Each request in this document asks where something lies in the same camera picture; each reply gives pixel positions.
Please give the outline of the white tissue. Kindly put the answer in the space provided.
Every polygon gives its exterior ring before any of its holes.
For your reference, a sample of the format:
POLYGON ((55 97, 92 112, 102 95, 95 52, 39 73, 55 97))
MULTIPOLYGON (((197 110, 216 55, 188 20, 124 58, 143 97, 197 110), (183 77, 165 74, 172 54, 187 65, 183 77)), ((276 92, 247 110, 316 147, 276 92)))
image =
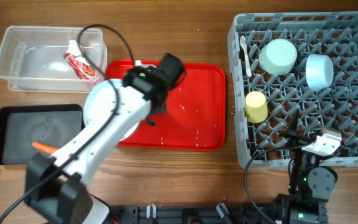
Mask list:
POLYGON ((67 57, 72 56, 74 58, 81 57, 82 53, 81 50, 78 47, 78 43, 76 40, 70 40, 68 43, 68 50, 65 54, 67 57))

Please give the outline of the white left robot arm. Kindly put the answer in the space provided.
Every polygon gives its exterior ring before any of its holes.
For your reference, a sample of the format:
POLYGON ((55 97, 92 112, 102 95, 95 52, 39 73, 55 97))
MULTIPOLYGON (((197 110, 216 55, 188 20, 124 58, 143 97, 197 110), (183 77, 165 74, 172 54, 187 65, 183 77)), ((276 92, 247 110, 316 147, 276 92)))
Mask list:
POLYGON ((50 223, 107 223, 109 205, 88 185, 110 151, 137 124, 164 104, 184 70, 134 67, 123 79, 106 80, 93 90, 104 93, 106 108, 51 156, 36 154, 27 165, 23 201, 50 223))

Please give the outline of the white plastic spoon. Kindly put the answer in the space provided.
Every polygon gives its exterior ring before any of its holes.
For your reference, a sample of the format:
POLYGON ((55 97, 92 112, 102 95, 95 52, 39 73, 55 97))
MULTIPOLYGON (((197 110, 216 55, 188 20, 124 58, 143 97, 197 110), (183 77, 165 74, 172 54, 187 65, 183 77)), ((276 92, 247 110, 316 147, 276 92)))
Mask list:
POLYGON ((242 35, 240 37, 239 43, 244 51, 244 61, 245 61, 245 65, 246 65, 246 75, 248 77, 252 76, 252 71, 250 69, 250 62, 249 62, 249 56, 248 56, 248 52, 247 52, 247 42, 246 42, 246 37, 244 35, 242 35))

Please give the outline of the light blue bowl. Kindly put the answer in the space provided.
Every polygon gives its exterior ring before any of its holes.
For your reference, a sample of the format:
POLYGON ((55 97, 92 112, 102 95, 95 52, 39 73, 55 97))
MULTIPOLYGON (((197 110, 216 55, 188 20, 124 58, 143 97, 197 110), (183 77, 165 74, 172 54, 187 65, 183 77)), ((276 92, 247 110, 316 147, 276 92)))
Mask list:
POLYGON ((314 91, 330 87, 334 78, 331 59, 327 55, 311 54, 306 61, 306 83, 314 91))

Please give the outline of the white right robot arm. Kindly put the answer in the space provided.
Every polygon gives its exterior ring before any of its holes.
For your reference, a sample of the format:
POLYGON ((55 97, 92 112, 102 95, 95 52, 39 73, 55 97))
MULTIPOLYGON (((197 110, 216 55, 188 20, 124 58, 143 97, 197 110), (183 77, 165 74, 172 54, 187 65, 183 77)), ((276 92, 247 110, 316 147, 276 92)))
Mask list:
POLYGON ((280 133, 294 148, 293 166, 289 168, 288 194, 279 194, 268 213, 275 223, 327 223, 326 203, 338 180, 337 173, 320 162, 341 147, 342 136, 336 129, 323 128, 312 137, 298 132, 299 111, 280 133))

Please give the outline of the green bowl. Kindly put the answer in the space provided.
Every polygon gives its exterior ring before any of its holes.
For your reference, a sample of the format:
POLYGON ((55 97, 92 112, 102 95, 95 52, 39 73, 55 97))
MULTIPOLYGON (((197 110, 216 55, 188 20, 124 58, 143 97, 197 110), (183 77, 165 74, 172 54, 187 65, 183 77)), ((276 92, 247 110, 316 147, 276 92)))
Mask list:
POLYGON ((295 65, 298 53, 296 47, 285 39, 275 39, 259 53, 260 67, 271 75, 286 75, 295 65))

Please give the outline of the light blue plate with scraps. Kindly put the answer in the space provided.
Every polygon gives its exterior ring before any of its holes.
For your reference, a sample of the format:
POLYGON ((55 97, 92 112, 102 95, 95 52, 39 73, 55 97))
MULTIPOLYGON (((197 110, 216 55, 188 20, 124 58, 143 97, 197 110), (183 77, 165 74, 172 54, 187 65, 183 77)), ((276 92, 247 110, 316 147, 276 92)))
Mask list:
MULTIPOLYGON (((113 78, 111 81, 119 90, 121 106, 132 108, 132 105, 137 101, 133 100, 133 97, 138 94, 129 87, 124 88, 121 79, 113 78)), ((96 85, 85 100, 83 108, 83 122, 85 126, 89 125, 92 121, 109 118, 115 106, 116 94, 110 83, 103 81, 96 85)))

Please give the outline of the red snack wrapper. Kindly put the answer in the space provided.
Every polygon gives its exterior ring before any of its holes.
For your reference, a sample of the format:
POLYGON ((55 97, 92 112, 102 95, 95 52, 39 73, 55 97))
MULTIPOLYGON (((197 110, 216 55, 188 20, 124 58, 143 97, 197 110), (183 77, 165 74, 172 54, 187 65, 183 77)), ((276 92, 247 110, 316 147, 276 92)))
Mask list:
POLYGON ((74 56, 70 53, 65 53, 63 58, 74 70, 77 77, 81 80, 91 80, 95 77, 95 71, 91 68, 89 63, 80 56, 74 56))

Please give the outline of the yellow plastic cup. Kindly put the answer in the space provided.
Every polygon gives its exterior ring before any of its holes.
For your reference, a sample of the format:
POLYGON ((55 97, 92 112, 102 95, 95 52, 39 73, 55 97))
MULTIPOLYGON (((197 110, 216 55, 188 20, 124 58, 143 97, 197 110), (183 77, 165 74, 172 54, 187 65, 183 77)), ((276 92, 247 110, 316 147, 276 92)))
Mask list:
POLYGON ((268 108, 265 95, 260 91, 252 91, 246 95, 245 114, 250 123, 261 123, 267 119, 268 108))

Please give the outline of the orange carrot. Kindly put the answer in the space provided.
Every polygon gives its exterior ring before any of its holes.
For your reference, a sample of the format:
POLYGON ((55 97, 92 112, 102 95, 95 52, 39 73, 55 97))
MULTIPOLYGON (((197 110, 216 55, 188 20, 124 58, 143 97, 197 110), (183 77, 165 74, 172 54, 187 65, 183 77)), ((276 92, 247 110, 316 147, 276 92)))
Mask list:
POLYGON ((50 145, 47 145, 47 144, 44 144, 44 143, 41 143, 41 142, 33 142, 32 146, 34 148, 36 148, 37 150, 45 152, 45 153, 47 153, 49 155, 52 155, 54 152, 56 152, 58 150, 58 148, 55 147, 55 146, 50 146, 50 145))

